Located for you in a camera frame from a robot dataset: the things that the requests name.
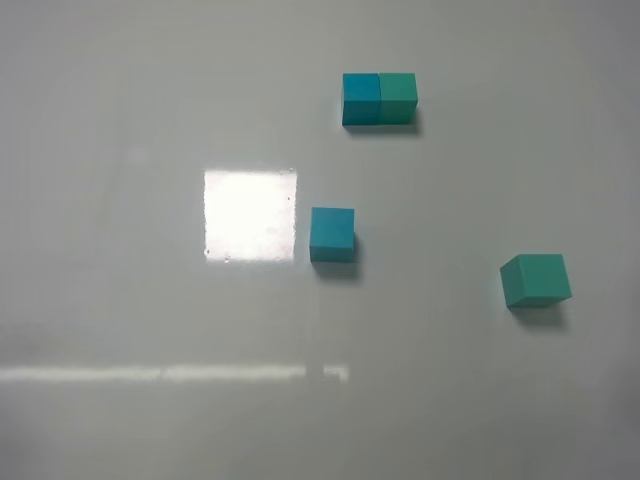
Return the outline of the green template cube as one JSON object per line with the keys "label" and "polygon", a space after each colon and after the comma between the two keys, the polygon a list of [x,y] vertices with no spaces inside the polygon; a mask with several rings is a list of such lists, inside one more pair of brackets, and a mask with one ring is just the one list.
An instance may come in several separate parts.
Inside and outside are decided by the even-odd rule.
{"label": "green template cube", "polygon": [[414,73],[379,74],[382,125],[409,125],[413,122],[418,104],[418,92]]}

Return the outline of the green loose cube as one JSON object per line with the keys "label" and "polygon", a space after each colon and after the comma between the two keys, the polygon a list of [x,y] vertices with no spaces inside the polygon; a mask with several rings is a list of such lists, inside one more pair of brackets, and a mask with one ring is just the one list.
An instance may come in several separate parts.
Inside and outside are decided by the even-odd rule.
{"label": "green loose cube", "polygon": [[545,308],[572,297],[561,254],[519,254],[500,268],[506,306]]}

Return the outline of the blue template cube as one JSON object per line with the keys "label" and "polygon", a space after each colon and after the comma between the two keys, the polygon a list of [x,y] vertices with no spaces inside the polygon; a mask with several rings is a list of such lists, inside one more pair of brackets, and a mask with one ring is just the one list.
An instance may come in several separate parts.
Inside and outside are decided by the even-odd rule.
{"label": "blue template cube", "polygon": [[344,73],[342,77],[342,125],[377,125],[381,110],[377,73]]}

